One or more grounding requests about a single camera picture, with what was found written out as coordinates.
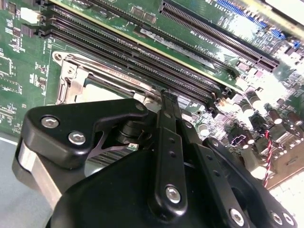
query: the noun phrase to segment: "ram slot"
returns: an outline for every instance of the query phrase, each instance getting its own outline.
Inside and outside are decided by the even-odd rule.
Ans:
[[[194,31],[208,41],[214,42],[215,44],[230,50],[258,68],[273,72],[274,69],[279,66],[279,61],[267,53],[246,43],[172,0],[162,0],[159,11],[165,17]]]
[[[205,54],[205,53],[202,53],[200,52],[199,50],[197,50],[197,48],[187,44],[186,42],[176,38],[176,37],[173,37],[172,35],[160,30],[159,28],[156,28],[154,26],[151,26],[150,24],[140,20],[140,19],[137,19],[136,17],[134,17],[133,15],[127,13],[127,12],[124,12],[122,11],[121,9],[109,4],[108,2],[106,1],[103,1],[103,0],[88,0],[88,2],[96,5],[96,6],[99,6],[99,7],[102,7],[104,8],[105,10],[141,27],[141,28],[145,28],[147,30],[149,30],[150,32],[154,33],[155,35],[161,37],[161,38],[164,38],[166,41],[168,42],[172,42],[173,44],[179,46],[180,48],[186,50],[186,51],[189,51],[195,55],[197,55],[198,57],[202,58],[202,59],[205,59],[207,60],[208,62],[212,63],[213,65],[215,65],[216,67],[222,69],[222,70],[225,70],[227,72],[229,72],[229,74],[234,77],[234,78],[237,78],[239,76],[239,72],[227,65],[226,63],[220,61],[219,59],[216,59],[208,54]],[[63,9],[62,7],[59,7],[58,5],[54,5],[53,7],[55,7],[56,9],[59,9],[61,10],[62,12],[66,13],[67,15],[70,14],[71,12],[66,10],[66,9]]]
[[[184,74],[182,74],[182,71],[176,71],[176,68],[180,68],[180,66],[178,66],[176,63],[172,62],[171,60],[168,61],[167,59],[161,56],[159,56],[159,58],[154,57],[153,59],[151,59],[151,57],[153,57],[155,53],[152,53],[149,50],[144,50],[143,48],[140,48],[141,52],[139,52],[134,48],[135,44],[129,43],[127,40],[124,40],[123,42],[119,42],[121,41],[121,39],[112,40],[109,35],[107,36],[102,33],[97,33],[96,30],[80,26],[79,24],[76,24],[68,18],[64,18],[60,15],[52,15],[51,24],[69,33],[74,33],[77,36],[82,37],[82,39],[91,40],[95,44],[99,43],[99,46],[101,46],[101,48],[105,48],[107,50],[111,49],[113,51],[116,50],[119,55],[126,55],[125,58],[135,59],[142,65],[148,66],[152,63],[155,67],[158,67],[159,69],[164,69],[169,72],[172,77],[174,77],[174,79],[176,76],[178,76],[180,80],[184,80],[185,82],[188,81],[192,84],[197,84],[197,82],[199,81],[197,87],[204,91],[208,91],[209,93],[215,93],[218,97],[222,97],[220,89],[214,83],[209,82],[207,84],[206,81],[204,81],[204,78],[199,75],[197,75],[196,77],[189,77],[188,75],[185,76]],[[149,56],[143,55],[143,52],[148,52]]]
[[[100,49],[95,45],[92,45],[85,40],[77,38],[63,30],[57,28],[47,29],[46,31],[40,29],[38,35],[41,38],[53,37],[61,40],[68,45],[75,47],[76,49],[87,53],[89,56],[94,57],[98,61],[104,61],[114,66],[121,67],[122,69],[128,70],[128,72],[138,75],[139,78],[154,83],[155,85],[163,86],[170,91],[182,95],[190,100],[198,102],[206,106],[210,112],[216,110],[214,106],[214,99],[212,99],[205,91],[198,90],[193,85],[185,83],[181,80],[173,80],[170,74],[159,70],[152,66],[144,66],[138,62],[133,62],[123,58],[119,55],[114,55],[111,52]]]

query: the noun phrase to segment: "motherboard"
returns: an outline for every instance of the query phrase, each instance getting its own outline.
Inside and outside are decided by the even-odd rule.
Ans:
[[[277,159],[303,141],[301,26],[257,0],[0,0],[0,131],[42,105],[157,112],[166,90],[202,140],[265,155],[268,129]]]

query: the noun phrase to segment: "white connector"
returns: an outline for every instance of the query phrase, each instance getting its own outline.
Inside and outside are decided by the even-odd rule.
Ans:
[[[33,11],[31,9],[21,7],[20,16],[30,24],[37,24],[41,17],[40,12]]]

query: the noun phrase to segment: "cable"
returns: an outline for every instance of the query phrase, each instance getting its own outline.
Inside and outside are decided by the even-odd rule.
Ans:
[[[268,178],[269,178],[270,167],[271,167],[271,157],[272,157],[272,150],[271,150],[272,140],[271,140],[268,130],[265,131],[265,138],[268,141],[268,143],[267,143],[268,155],[267,155],[267,161],[266,161],[267,166],[266,166],[266,174],[265,174],[265,178],[264,178],[264,187],[266,188],[266,186],[268,184]]]

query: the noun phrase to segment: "silver screw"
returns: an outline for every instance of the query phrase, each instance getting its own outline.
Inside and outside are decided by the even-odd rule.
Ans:
[[[281,218],[274,212],[271,212],[272,218],[274,219],[274,221],[279,224],[279,225],[283,225],[283,221],[281,220]]]
[[[166,188],[166,196],[172,203],[179,203],[181,200],[181,195],[179,191],[172,186],[168,186]]]
[[[185,124],[186,124],[186,126],[189,127],[189,128],[192,127],[192,124],[190,124],[189,122],[186,122]]]
[[[170,115],[169,113],[167,113],[167,112],[164,112],[164,115],[165,115],[166,117],[168,117],[168,118],[171,118],[171,115]]]
[[[82,145],[86,142],[85,135],[81,132],[71,132],[68,135],[68,139],[72,144]]]
[[[238,210],[230,209],[230,216],[240,227],[245,224],[244,218]]]
[[[216,141],[215,139],[211,139],[211,142],[214,146],[216,146],[216,147],[219,146],[218,141]]]
[[[54,117],[43,117],[41,124],[46,128],[55,128],[58,127],[59,121]]]
[[[289,215],[287,215],[286,213],[283,213],[285,220],[292,226],[295,225],[295,222],[291,219],[291,217]]]
[[[142,104],[137,103],[137,104],[135,105],[135,107],[136,107],[138,110],[141,110],[141,111],[144,110]]]

